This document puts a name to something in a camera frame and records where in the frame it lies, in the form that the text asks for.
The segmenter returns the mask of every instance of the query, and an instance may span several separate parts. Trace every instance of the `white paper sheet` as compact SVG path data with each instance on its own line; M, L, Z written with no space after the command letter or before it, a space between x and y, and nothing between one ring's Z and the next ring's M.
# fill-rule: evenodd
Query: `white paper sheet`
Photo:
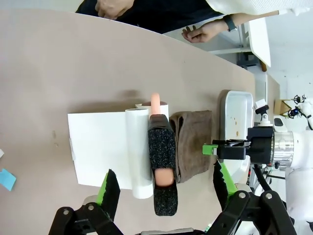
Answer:
M100 187L112 169L120 188L132 189L125 112L68 114L77 181Z
M148 148L148 109L128 109L126 135L133 196L138 199L153 195Z

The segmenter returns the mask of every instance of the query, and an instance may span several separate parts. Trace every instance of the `brown towel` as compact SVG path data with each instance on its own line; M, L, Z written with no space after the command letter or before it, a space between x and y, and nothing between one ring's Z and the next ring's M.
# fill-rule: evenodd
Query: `brown towel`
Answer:
M209 169L210 158L202 146L211 143L212 112L179 112L170 117L176 142L176 180L183 183Z

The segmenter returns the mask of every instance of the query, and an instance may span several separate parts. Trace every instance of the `person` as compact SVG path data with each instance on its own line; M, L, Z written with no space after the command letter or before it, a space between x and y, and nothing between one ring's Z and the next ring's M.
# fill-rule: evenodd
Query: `person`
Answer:
M204 43L248 21L288 11L298 15L311 7L313 0L84 0L76 13L116 20L161 34L225 15L199 28L187 26L182 30L187 41Z

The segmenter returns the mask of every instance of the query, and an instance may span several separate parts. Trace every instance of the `wristwatch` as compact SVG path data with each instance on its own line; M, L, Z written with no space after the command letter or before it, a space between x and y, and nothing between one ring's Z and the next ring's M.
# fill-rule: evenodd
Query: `wristwatch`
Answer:
M233 32L236 31L238 28L236 27L235 23L233 22L232 18L230 15L226 15L223 17L223 20L228 26L228 31Z

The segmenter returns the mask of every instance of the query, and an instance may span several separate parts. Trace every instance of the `paper towel roll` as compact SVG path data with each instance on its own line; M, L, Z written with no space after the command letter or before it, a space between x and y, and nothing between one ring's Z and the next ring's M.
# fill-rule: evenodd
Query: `paper towel roll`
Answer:
M148 109L149 115L151 115L151 103L147 102L147 105L145 103L143 104L136 104L135 107L139 109ZM161 114L166 115L167 119L169 120L169 114L168 114L168 104L165 102L161 102Z
M127 109L126 136L133 196L145 199L153 195L148 149L148 109Z

